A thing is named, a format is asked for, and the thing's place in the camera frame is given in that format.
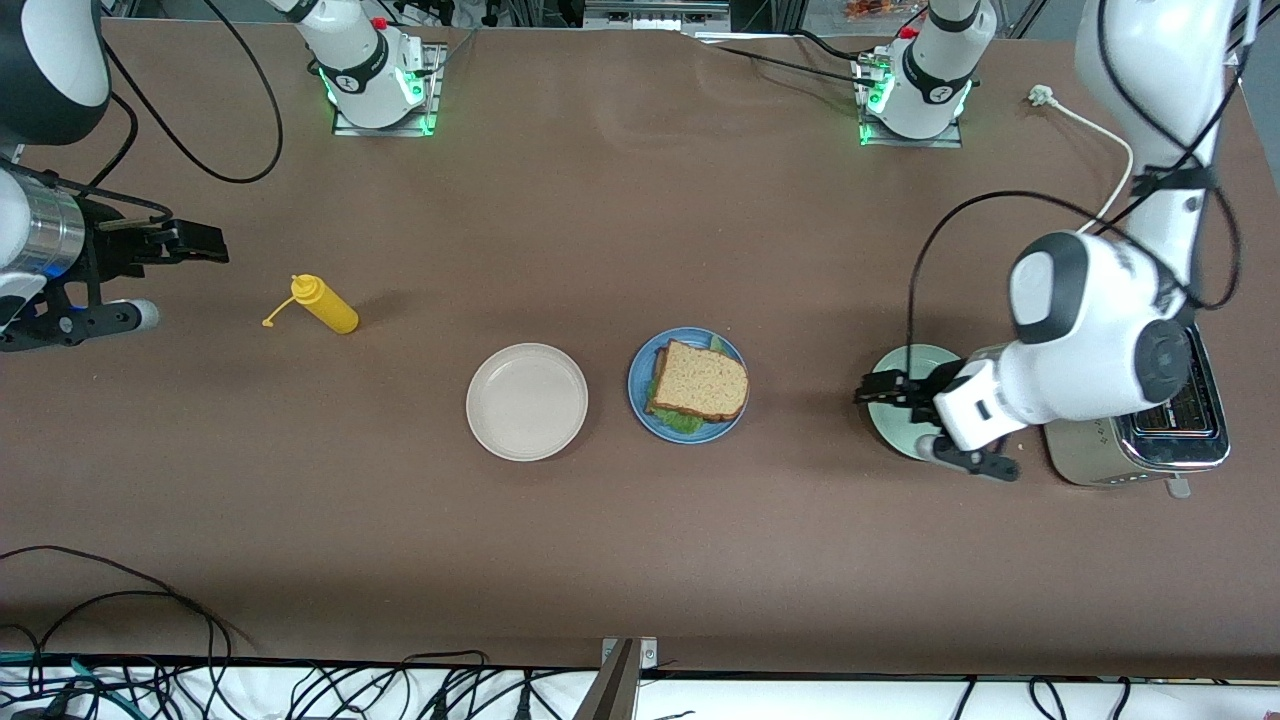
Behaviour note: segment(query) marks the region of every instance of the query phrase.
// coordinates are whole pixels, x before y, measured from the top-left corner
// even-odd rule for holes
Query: white plate
[[[530,462],[564,450],[586,420],[586,378],[573,359],[526,342],[493,354],[467,388],[467,423],[489,452]]]
[[[943,350],[936,345],[915,343],[911,347],[911,379],[919,380],[927,378],[938,365],[959,359],[960,356],[955,352]],[[888,355],[882,357],[872,372],[901,370],[904,364],[906,364],[906,346],[890,350]],[[892,445],[895,450],[908,457],[924,460],[915,451],[915,441],[928,434],[937,434],[938,428],[936,425],[931,425],[929,423],[911,423],[910,410],[906,407],[893,407],[883,402],[869,404],[867,411],[870,413],[872,424],[879,430],[884,442]]]

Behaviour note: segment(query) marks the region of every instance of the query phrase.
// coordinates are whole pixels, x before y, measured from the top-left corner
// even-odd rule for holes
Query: white floor
[[[307,719],[333,717],[335,720],[399,720],[416,717],[426,698],[439,687],[445,670],[412,670],[401,674],[385,694],[371,706],[376,689],[352,697],[379,671],[369,670],[340,683],[348,702],[343,710],[333,692],[321,689],[306,696],[298,708],[310,700],[316,702],[301,715]],[[60,673],[63,676],[70,671]],[[289,694],[294,684],[308,674],[307,669],[284,667],[233,667],[221,683],[223,693],[248,720],[283,720],[289,711]],[[109,676],[110,671],[100,671]],[[594,674],[570,673],[536,682],[539,693],[562,717],[572,717]],[[204,701],[209,697],[210,678],[205,671],[186,676],[184,685]],[[311,674],[308,682],[317,679]],[[521,680],[518,671],[503,673],[483,684],[477,703],[484,703],[504,688]],[[26,670],[0,669],[5,682],[26,682]],[[1069,717],[1076,720],[1105,720],[1111,717],[1121,688],[1119,684],[1056,683]],[[952,717],[963,693],[963,682],[809,682],[809,680],[658,680],[643,683],[639,691],[636,720],[658,720],[694,711],[690,720],[947,720]],[[19,692],[8,688],[9,692]],[[1052,707],[1048,693],[1041,687],[1042,702]],[[461,697],[453,693],[451,700]],[[475,716],[475,720],[511,720],[516,711],[518,692],[508,692],[500,700]],[[0,710],[0,720],[6,720],[22,707],[44,707],[49,701],[13,706]],[[458,703],[449,714],[452,720],[467,716],[470,698]],[[70,710],[83,716],[88,698],[73,702]],[[143,698],[140,708],[146,715],[156,707]],[[1280,711],[1280,688],[1251,685],[1210,684],[1135,684],[1121,720],[1263,720],[1271,710]],[[553,720],[536,701],[531,705],[534,720]],[[187,702],[184,717],[198,717],[200,708]],[[210,717],[233,720],[229,710],[215,703]],[[978,683],[964,712],[964,720],[1038,720],[1042,716],[1032,705],[1027,683],[991,680]],[[101,706],[101,720],[133,720],[109,703]]]

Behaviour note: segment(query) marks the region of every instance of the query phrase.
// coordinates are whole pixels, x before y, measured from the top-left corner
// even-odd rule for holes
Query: blue plate
[[[742,404],[742,413],[739,413],[737,418],[733,418],[727,423],[704,423],[696,432],[685,434],[668,428],[662,420],[644,411],[644,406],[649,404],[649,382],[653,380],[653,372],[658,364],[658,351],[666,347],[672,340],[678,340],[680,342],[692,347],[710,347],[713,337],[719,337],[721,342],[724,343],[724,350],[728,352],[728,356],[739,363],[742,363],[742,366],[746,368],[746,363],[742,361],[742,355],[739,354],[736,347],[733,347],[733,343],[726,340],[724,336],[717,336],[716,333],[703,328],[676,328],[664,333],[658,333],[653,337],[653,340],[644,343],[640,352],[636,352],[636,359],[631,361],[631,372],[627,373],[627,397],[631,400],[631,410],[635,410],[636,418],[640,419],[640,424],[649,428],[649,432],[662,439],[680,445],[700,445],[710,442],[727,433],[733,425],[737,424],[739,420],[742,419],[742,413],[746,411],[746,404]],[[748,391],[748,400],[750,400],[750,391]]]

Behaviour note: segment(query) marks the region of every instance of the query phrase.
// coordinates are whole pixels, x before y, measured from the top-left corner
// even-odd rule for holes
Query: white plug
[[[1027,94],[1027,99],[1030,100],[1032,105],[1039,108],[1041,105],[1057,106],[1057,100],[1053,99],[1053,88],[1047,85],[1037,85]]]

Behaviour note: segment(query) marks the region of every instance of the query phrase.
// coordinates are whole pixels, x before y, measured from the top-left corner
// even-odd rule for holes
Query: metallic cylinder
[[[28,177],[15,177],[27,197],[31,222],[27,242],[0,270],[40,273],[56,278],[65,273],[84,247],[84,215],[76,200],[56,187]]]

